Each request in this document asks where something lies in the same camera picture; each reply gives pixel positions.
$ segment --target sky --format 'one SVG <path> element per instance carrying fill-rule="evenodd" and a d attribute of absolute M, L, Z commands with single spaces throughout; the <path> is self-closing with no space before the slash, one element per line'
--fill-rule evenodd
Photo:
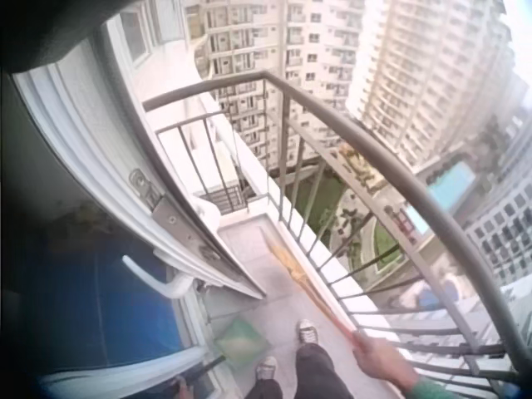
<path fill-rule="evenodd" d="M 515 72 L 532 87 L 532 0 L 505 0 L 505 7 L 515 51 Z M 525 104 L 532 106 L 530 89 Z"/>

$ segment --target dark pants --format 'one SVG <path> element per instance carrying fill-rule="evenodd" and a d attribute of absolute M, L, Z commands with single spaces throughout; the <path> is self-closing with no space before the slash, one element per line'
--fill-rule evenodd
<path fill-rule="evenodd" d="M 294 399 L 352 399 L 346 385 L 334 371 L 333 360 L 315 343 L 306 343 L 296 355 L 298 390 Z M 246 399 L 283 399 L 275 380 L 258 380 Z"/>

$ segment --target hand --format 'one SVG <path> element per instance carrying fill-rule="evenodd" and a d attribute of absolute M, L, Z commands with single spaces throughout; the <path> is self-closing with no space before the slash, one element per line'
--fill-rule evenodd
<path fill-rule="evenodd" d="M 175 377 L 172 385 L 178 385 L 180 388 L 175 394 L 174 399 L 194 399 L 192 388 L 187 387 L 186 381 L 182 376 Z"/>
<path fill-rule="evenodd" d="M 419 375 L 414 367 L 386 339 L 371 338 L 359 332 L 352 335 L 352 353 L 369 377 L 389 381 L 402 392 L 409 392 L 418 383 Z"/>
<path fill-rule="evenodd" d="M 187 387 L 185 382 L 180 384 L 180 399 L 194 399 L 192 388 Z"/>

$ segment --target white sneaker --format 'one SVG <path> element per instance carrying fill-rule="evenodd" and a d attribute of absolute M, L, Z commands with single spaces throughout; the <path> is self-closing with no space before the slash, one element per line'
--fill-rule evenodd
<path fill-rule="evenodd" d="M 318 330 L 316 326 L 306 318 L 299 320 L 298 338 L 301 343 L 318 343 Z"/>
<path fill-rule="evenodd" d="M 257 380 L 273 380 L 276 369 L 277 359 L 273 356 L 266 357 L 255 370 Z"/>

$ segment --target leg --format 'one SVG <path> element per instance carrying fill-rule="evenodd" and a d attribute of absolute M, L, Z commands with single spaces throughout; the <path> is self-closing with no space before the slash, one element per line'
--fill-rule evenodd
<path fill-rule="evenodd" d="M 275 357 L 266 357 L 257 366 L 257 381 L 245 399 L 283 399 L 283 391 L 273 379 L 277 368 Z"/>
<path fill-rule="evenodd" d="M 245 399 L 283 399 L 283 391 L 274 379 L 257 380 Z"/>
<path fill-rule="evenodd" d="M 327 351 L 318 345 L 318 331 L 308 321 L 299 324 L 302 346 L 296 355 L 298 390 L 294 399 L 352 399 L 346 385 L 334 371 Z"/>

